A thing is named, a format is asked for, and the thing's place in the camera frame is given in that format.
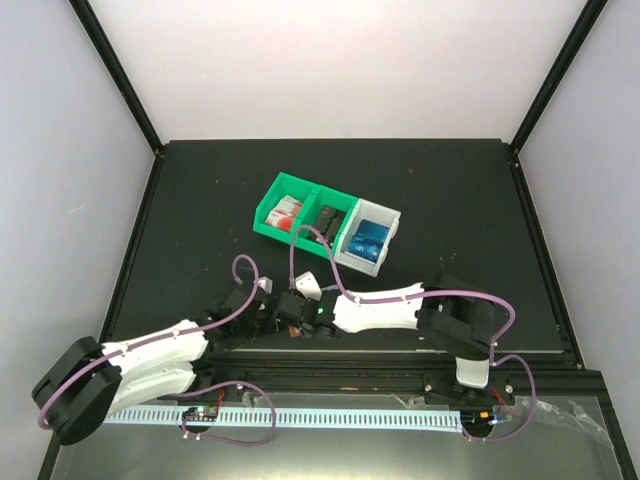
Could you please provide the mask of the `brown leather card holder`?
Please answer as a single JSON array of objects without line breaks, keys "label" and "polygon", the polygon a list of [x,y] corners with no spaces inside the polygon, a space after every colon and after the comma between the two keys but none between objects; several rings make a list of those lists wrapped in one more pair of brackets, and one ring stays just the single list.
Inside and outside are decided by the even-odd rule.
[{"label": "brown leather card holder", "polygon": [[293,325],[288,326],[288,333],[291,338],[297,338],[302,336],[300,329]]}]

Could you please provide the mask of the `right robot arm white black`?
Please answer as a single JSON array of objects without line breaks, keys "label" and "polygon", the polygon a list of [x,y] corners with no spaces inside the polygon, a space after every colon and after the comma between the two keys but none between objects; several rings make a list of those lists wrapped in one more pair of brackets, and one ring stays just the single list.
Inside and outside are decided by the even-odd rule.
[{"label": "right robot arm white black", "polygon": [[430,284],[396,290],[342,293],[320,289],[312,275],[279,296],[274,308],[278,327],[303,336],[355,335],[372,330],[406,330],[455,357],[457,396],[476,403],[491,390],[490,347],[495,303],[483,292],[442,275]]}]

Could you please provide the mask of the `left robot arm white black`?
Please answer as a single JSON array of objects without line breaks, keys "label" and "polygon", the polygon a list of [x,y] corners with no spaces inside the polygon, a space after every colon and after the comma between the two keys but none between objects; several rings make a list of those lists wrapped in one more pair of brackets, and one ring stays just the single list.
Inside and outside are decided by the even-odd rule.
[{"label": "left robot arm white black", "polygon": [[207,397],[215,376],[196,363],[215,343],[233,338],[229,327],[259,319],[268,299],[261,286],[238,287],[195,320],[119,342],[100,343],[91,336],[76,340],[32,390],[38,426],[68,446],[126,408],[185,393]]}]

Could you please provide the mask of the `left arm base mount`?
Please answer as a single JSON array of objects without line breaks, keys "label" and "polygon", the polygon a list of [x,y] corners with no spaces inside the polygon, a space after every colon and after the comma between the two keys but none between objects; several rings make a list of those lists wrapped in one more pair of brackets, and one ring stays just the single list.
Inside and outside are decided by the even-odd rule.
[{"label": "left arm base mount", "polygon": [[161,400],[181,400],[181,399],[217,399],[213,394],[213,386],[225,382],[235,384],[236,381],[245,381],[247,372],[236,368],[213,368],[200,371],[191,385],[181,393],[168,394],[161,397]]}]

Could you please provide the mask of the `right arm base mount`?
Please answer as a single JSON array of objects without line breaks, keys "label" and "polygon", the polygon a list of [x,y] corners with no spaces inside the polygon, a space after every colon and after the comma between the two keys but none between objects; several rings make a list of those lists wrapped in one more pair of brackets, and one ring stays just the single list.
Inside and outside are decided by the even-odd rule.
[{"label": "right arm base mount", "polygon": [[458,382],[453,370],[428,370],[422,376],[425,402],[434,405],[466,408],[488,408],[500,403],[515,404],[514,394],[507,391],[508,377],[490,373],[488,385],[470,387]]}]

